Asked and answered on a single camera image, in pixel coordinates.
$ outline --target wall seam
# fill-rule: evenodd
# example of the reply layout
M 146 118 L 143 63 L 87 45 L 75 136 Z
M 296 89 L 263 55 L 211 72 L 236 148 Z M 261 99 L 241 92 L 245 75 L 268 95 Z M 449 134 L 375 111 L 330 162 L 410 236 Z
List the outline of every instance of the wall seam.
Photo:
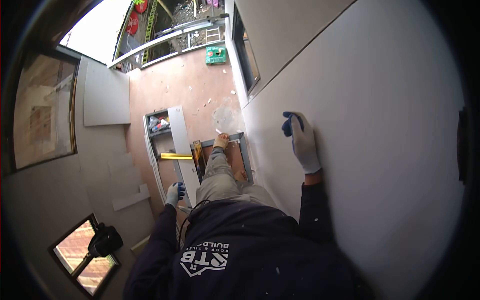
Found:
M 242 108 L 242 110 L 244 108 L 247 107 L 247 105 L 249 103 L 251 103 L 252 101 L 255 100 L 255 98 L 257 98 L 258 94 L 260 94 L 266 87 L 267 85 L 269 85 L 300 53 L 302 53 L 305 48 L 307 48 L 326 28 L 328 28 L 333 22 L 335 22 L 336 19 L 338 19 L 347 9 L 350 8 L 350 6 L 352 6 L 352 4 L 354 4 L 355 2 L 357 2 L 357 0 L 354 0 L 352 3 L 350 3 L 349 5 L 346 6 L 346 8 L 344 8 L 335 18 L 333 18 L 333 20 L 331 20 L 330 22 L 328 22 L 327 25 L 325 25 L 322 29 L 320 29 L 320 31 L 318 33 L 316 33 L 313 38 L 307 43 L 305 44 L 305 46 L 302 47 L 302 49 L 300 49 L 297 54 L 295 54 L 289 61 L 287 61 L 287 63 L 280 69 L 278 70 L 278 72 L 267 82 L 265 83 L 265 85 L 260 89 L 260 91 L 258 91 L 253 97 L 252 99 L 248 99 L 249 96 L 247 96 L 247 104 L 245 104 L 245 106 Z

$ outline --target dark window frame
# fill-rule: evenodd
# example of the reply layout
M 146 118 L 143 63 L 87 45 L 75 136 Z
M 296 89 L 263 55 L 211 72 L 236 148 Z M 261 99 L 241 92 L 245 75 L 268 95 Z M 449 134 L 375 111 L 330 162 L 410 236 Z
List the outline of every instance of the dark window frame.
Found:
M 243 75 L 243 80 L 245 82 L 245 86 L 247 87 L 247 95 L 248 95 L 260 80 L 260 72 L 258 72 L 257 78 L 253 77 L 252 67 L 250 65 L 250 60 L 248 59 L 247 50 L 245 48 L 245 42 L 243 40 L 244 31 L 245 31 L 245 26 L 243 25 L 243 21 L 241 20 L 237 5 L 234 3 L 232 40 L 237 50 L 237 55 L 240 61 L 240 68 Z M 255 65 L 257 65 L 257 62 L 255 60 L 255 55 L 253 56 L 253 60 L 255 61 Z
M 58 238 L 53 244 L 51 244 L 48 247 L 48 253 L 52 257 L 52 259 L 55 261 L 55 263 L 58 265 L 58 267 L 62 270 L 62 272 L 67 276 L 67 278 L 75 285 L 85 296 L 87 296 L 89 299 L 98 299 L 102 295 L 102 293 L 105 291 L 105 288 L 108 285 L 108 282 L 112 279 L 113 275 L 118 271 L 118 269 L 121 267 L 121 263 L 118 260 L 118 258 L 115 256 L 115 254 L 110 254 L 111 257 L 113 258 L 114 265 L 110 269 L 110 271 L 105 275 L 105 277 L 102 279 L 98 287 L 96 288 L 96 291 L 93 295 L 91 295 L 83 286 L 80 284 L 80 282 L 77 281 L 77 278 L 74 278 L 65 268 L 65 266 L 62 264 L 58 256 L 55 254 L 54 249 L 57 247 L 58 244 L 60 244 L 64 239 L 67 238 L 72 232 L 74 232 L 77 228 L 79 228 L 83 223 L 86 221 L 90 221 L 92 224 L 92 228 L 95 232 L 97 232 L 97 227 L 98 227 L 98 222 L 95 218 L 94 214 L 90 214 L 88 217 L 84 218 L 82 221 L 79 223 L 75 224 L 73 228 L 67 231 L 67 233 L 63 234 L 60 238 Z
M 63 158 L 63 157 L 67 157 L 67 156 L 70 156 L 70 155 L 77 154 L 77 145 L 76 145 L 76 139 L 75 139 L 75 123 L 74 123 L 74 120 L 75 120 L 74 104 L 75 104 L 75 90 L 76 90 L 76 82 L 77 82 L 77 77 L 78 77 L 78 70 L 79 70 L 79 66 L 80 66 L 80 59 L 78 59 L 77 57 L 68 55 L 65 52 L 60 52 L 58 50 L 43 47 L 43 46 L 39 46 L 39 45 L 31 45 L 30 48 L 31 48 L 30 50 L 22 53 L 22 57 L 21 57 L 21 61 L 20 61 L 20 67 L 17 70 L 17 74 L 15 75 L 15 87 L 14 87 L 14 93 L 12 95 L 13 101 L 11 102 L 11 107 L 9 107 L 9 110 L 11 111 L 11 113 L 10 113 L 10 117 L 9 117 L 9 128 L 7 130 L 7 132 L 8 132 L 7 141 L 9 142 L 8 143 L 9 145 L 7 147 L 8 147 L 9 152 L 10 152 L 9 155 L 8 155 L 9 163 L 10 163 L 10 170 L 7 174 L 13 174 L 13 173 L 16 173 L 18 171 L 22 171 L 22 170 L 25 170 L 25 169 L 28 169 L 28 168 L 31 168 L 31 167 L 38 166 L 38 165 L 43 164 L 43 163 L 50 162 L 50 161 L 55 160 L 55 159 L 59 159 L 59 158 Z M 73 76 L 72 76 L 72 88 L 70 90 L 70 101 L 69 101 L 69 107 L 70 107 L 71 112 L 72 112 L 71 124 L 72 124 L 72 127 L 73 127 L 72 128 L 72 133 L 73 133 L 74 139 L 70 140 L 71 146 L 72 146 L 72 152 L 71 153 L 68 153 L 68 154 L 65 154 L 65 155 L 62 155 L 62 156 L 57 156 L 57 157 L 54 157 L 54 158 L 45 159 L 45 160 L 27 165 L 27 166 L 22 167 L 22 168 L 17 168 L 16 160 L 15 160 L 15 145 L 14 145 L 14 140 L 13 140 L 13 120 L 14 120 L 14 116 L 15 116 L 15 103 L 16 103 L 16 96 L 17 96 L 17 91 L 18 91 L 18 83 L 20 81 L 20 75 L 21 75 L 22 70 L 24 68 L 27 57 L 31 53 L 34 53 L 34 54 L 37 54 L 37 55 L 47 56 L 47 57 L 50 57 L 50 58 L 53 58 L 53 59 L 61 60 L 61 61 L 71 63 L 71 64 L 75 65 L 75 71 L 73 72 Z

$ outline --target printed logo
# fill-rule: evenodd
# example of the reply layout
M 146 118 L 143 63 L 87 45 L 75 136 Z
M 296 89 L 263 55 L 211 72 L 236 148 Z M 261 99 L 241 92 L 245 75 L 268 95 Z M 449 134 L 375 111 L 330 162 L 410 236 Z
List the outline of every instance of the printed logo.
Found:
M 185 250 L 180 265 L 190 277 L 200 276 L 205 270 L 225 270 L 227 267 L 228 244 L 206 241 Z

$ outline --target red circle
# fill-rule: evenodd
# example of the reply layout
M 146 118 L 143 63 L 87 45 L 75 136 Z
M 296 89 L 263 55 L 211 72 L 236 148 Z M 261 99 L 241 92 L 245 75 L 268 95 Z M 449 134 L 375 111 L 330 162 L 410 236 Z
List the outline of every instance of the red circle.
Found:
M 136 12 L 132 12 L 130 14 L 130 18 L 128 19 L 127 28 L 125 29 L 126 32 L 133 35 L 137 32 L 138 29 L 138 15 Z
M 147 9 L 148 2 L 145 0 L 144 3 L 136 4 L 135 5 L 135 10 L 139 13 L 143 13 Z

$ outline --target white work glove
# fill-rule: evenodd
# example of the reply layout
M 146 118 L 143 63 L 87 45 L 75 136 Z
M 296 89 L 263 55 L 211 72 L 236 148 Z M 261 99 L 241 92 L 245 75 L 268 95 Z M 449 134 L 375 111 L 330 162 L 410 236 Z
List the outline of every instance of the white work glove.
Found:
M 171 204 L 173 207 L 177 207 L 179 200 L 185 196 L 185 188 L 182 187 L 183 182 L 175 182 L 168 187 L 167 200 L 165 204 Z
M 305 174 L 313 174 L 320 170 L 320 160 L 317 157 L 317 147 L 313 128 L 301 112 L 283 113 L 285 121 L 282 125 L 283 134 L 292 136 L 293 153 L 299 160 Z

